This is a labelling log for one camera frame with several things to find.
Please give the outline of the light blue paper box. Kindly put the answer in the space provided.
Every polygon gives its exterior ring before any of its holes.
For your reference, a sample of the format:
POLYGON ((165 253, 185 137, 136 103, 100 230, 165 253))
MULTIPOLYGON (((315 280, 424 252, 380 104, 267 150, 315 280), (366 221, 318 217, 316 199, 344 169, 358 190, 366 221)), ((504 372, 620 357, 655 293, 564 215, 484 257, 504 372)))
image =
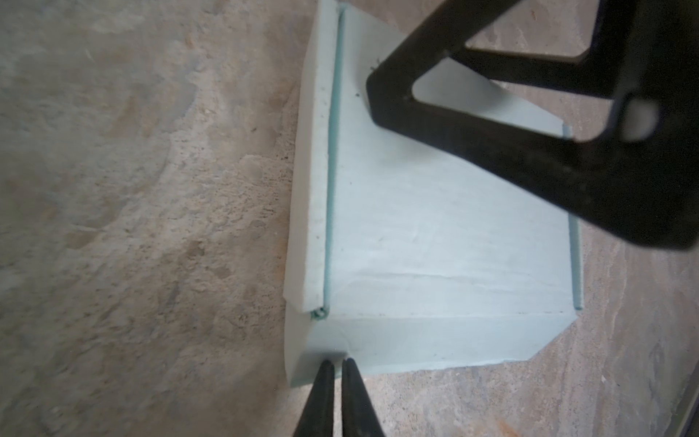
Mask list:
POLYGON ((283 296, 292 386, 529 360, 584 305, 565 211, 382 129, 366 80, 402 34, 320 1, 303 65, 283 296))

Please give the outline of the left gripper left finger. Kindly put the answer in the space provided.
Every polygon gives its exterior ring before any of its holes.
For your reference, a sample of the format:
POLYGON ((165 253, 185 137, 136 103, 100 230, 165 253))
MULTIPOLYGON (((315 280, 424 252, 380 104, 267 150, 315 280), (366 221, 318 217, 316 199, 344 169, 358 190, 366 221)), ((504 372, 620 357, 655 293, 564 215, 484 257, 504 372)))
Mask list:
POLYGON ((293 433, 294 437, 331 437, 333 435, 334 382, 333 363, 322 362, 293 433))

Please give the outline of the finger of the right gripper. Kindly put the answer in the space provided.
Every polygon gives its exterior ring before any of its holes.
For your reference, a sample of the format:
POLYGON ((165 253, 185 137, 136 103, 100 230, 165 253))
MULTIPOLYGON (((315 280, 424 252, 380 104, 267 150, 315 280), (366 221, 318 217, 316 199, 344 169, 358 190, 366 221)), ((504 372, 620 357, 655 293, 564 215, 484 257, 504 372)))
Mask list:
POLYGON ((578 142, 420 102, 414 83, 513 7, 446 1, 370 74, 373 121, 463 158, 622 240, 698 242, 698 129, 604 131, 578 142))
POLYGON ((698 129, 695 1, 602 1, 572 58, 467 47, 452 58, 489 79, 611 100, 611 131, 698 129))

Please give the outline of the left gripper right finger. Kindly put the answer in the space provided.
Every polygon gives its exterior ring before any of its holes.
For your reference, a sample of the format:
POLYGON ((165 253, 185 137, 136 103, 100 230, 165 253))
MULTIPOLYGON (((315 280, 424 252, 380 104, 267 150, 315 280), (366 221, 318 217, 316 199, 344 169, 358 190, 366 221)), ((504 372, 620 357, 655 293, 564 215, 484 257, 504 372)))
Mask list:
POLYGON ((384 437, 358 365, 352 358, 342 362, 341 416, 343 437, 384 437))

